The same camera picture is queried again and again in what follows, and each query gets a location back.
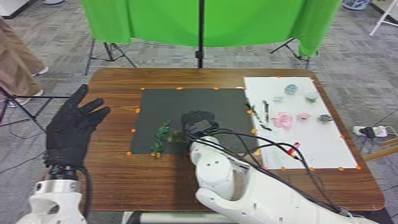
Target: black glove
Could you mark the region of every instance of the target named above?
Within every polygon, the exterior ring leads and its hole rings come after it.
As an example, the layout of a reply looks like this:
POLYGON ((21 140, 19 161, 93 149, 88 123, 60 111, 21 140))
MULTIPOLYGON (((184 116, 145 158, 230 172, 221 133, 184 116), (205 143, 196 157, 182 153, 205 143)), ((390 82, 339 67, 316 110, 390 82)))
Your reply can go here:
POLYGON ((95 110, 102 105, 101 98, 77 108, 86 92, 88 86, 81 85, 45 127, 45 166, 83 167, 90 134, 109 113, 108 107, 95 110))

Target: green backdrop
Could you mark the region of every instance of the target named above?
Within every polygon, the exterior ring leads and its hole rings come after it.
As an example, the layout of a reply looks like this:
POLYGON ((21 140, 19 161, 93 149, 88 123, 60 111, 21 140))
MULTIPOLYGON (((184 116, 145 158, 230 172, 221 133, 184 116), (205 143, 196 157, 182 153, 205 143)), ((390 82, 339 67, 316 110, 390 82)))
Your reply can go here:
MULTIPOLYGON (((294 37, 298 53, 317 50, 340 0, 205 0, 205 47, 264 44, 294 37)), ((198 0, 83 0, 93 39, 131 38, 196 46, 198 0)))

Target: person's leg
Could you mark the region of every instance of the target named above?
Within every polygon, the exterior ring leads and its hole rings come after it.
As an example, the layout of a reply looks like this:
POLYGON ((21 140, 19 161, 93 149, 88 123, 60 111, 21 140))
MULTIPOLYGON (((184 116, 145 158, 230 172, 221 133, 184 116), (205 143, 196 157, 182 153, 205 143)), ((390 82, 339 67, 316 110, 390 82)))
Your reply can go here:
POLYGON ((1 27, 0 29, 1 29, 1 32, 5 35, 5 39, 6 39, 8 48, 12 48, 13 52, 17 54, 17 57, 26 66, 29 75, 33 75, 44 70, 45 66, 44 66, 40 60, 37 59, 37 57, 33 56, 33 53, 28 50, 28 47, 21 41, 21 38, 17 37, 13 30, 12 30, 10 26, 6 25, 1 18, 0 18, 0 27, 1 27))
POLYGON ((40 86, 33 81, 31 72, 13 51, 12 44, 8 44, 3 24, 0 21, 0 86, 13 95, 35 95, 40 92, 40 86))

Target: black mat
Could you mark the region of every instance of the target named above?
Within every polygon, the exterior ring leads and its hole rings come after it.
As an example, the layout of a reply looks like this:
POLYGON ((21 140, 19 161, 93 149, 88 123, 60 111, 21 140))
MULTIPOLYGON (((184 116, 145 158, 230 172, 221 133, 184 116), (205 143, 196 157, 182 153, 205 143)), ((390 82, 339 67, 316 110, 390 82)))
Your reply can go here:
MULTIPOLYGON (((134 123, 131 151, 149 154, 154 144, 154 134, 166 120, 172 130, 181 130, 181 115, 189 111, 209 111, 220 128, 250 133, 252 122, 244 107, 244 92, 239 89, 150 89, 141 94, 141 106, 134 123)), ((221 145, 234 151, 244 152, 234 136, 216 136, 221 145)), ((244 138, 248 148, 255 147, 255 140, 244 138)), ((163 154, 186 154, 188 144, 165 142, 163 154)))

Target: white paper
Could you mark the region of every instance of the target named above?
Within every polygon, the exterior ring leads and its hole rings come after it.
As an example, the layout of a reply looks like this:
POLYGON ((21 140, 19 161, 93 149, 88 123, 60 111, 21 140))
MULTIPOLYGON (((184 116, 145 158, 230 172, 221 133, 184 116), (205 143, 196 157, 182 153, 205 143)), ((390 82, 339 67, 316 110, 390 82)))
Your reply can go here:
MULTIPOLYGON (((271 131, 262 130, 259 122, 252 116, 257 136, 268 138, 275 142, 285 142, 291 145, 300 143, 300 152, 305 157, 308 167, 312 168, 355 168, 356 162, 351 156, 349 148, 340 138, 340 133, 333 121, 321 123, 317 116, 330 114, 326 106, 317 95, 317 100, 310 103, 305 100, 305 94, 316 92, 312 80, 307 77, 246 77, 244 78, 244 95, 250 105, 255 107, 255 112, 264 121, 264 106, 262 100, 269 104, 269 118, 278 112, 285 112, 292 116, 292 127, 289 130, 273 127, 269 119, 271 131), (298 91, 292 96, 284 94, 284 87, 294 84, 298 91), (273 97, 282 96, 284 100, 275 103, 273 97), (307 112, 308 119, 296 119, 296 114, 307 112)), ((268 169, 300 169, 301 163, 284 154, 276 147, 262 149, 262 162, 268 169)))

